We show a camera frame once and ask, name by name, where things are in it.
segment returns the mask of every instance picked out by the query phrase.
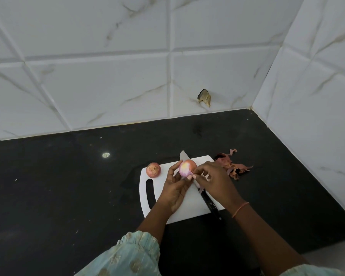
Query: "knife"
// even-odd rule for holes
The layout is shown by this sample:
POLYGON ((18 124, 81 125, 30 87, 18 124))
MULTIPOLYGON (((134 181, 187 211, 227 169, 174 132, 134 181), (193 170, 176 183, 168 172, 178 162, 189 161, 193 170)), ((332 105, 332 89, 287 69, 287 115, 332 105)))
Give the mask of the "knife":
MULTIPOLYGON (((179 157, 180 157, 180 160, 183 160, 183 161, 190 159, 188 157, 188 155, 184 152, 184 150, 182 152, 180 152, 179 157)), ((199 184, 198 184, 197 180, 194 179, 193 182, 194 182, 194 185, 196 185, 196 187, 197 187, 197 191, 199 192, 199 184)), ((211 211, 211 213, 218 220, 222 221, 222 217, 220 215, 219 210, 217 209, 216 205, 213 203, 212 199, 207 195, 206 190, 203 190, 200 195, 203 198, 203 200, 205 201, 205 203, 206 203, 208 209, 211 211)))

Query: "hand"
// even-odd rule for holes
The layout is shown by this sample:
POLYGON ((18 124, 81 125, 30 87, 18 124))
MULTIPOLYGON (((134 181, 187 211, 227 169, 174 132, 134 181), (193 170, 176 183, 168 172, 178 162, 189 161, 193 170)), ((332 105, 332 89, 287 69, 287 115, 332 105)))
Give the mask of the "hand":
POLYGON ((179 168, 182 162, 183 161, 180 160, 169 168, 161 195, 156 202, 168 206, 168 209, 171 210, 170 215, 178 210, 183 202, 186 191, 192 185, 192 176, 189 175, 188 178, 181 179, 179 172, 174 176, 174 171, 179 168))
POLYGON ((202 185, 210 195, 222 204, 230 213, 235 211, 245 202, 236 190, 225 170, 216 163, 205 162, 194 171, 193 178, 202 185))

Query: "black knife handle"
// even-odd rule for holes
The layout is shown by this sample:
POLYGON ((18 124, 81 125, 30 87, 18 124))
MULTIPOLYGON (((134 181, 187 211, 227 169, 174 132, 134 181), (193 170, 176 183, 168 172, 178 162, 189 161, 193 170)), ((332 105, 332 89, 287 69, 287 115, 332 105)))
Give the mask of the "black knife handle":
POLYGON ((212 199, 207 195, 206 190, 203 190, 201 196, 205 203, 207 204, 208 209, 211 213, 219 220, 222 221, 222 217, 220 215, 219 210, 217 209, 216 205, 213 203, 212 199))

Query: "unpeeled onion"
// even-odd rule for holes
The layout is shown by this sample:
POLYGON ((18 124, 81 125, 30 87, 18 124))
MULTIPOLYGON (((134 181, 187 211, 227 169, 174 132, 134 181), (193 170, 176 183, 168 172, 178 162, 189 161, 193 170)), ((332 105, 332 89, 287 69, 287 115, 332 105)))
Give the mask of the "unpeeled onion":
POLYGON ((158 163, 150 163, 146 168, 146 173, 151 178, 156 178, 161 173, 161 167, 158 163))
POLYGON ((185 160, 179 166, 179 173, 183 177, 193 175, 193 171, 197 168, 197 164, 193 160, 185 160))

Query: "sleeve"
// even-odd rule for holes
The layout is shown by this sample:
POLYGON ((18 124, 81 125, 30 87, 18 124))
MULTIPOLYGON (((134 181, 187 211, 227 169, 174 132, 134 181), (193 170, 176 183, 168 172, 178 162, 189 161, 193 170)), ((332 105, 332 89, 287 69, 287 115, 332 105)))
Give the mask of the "sleeve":
POLYGON ((302 264, 286 270, 280 276, 345 276, 345 272, 333 268, 302 264))
POLYGON ((160 247, 156 238, 148 232, 128 232, 76 276, 161 275, 159 258, 160 247))

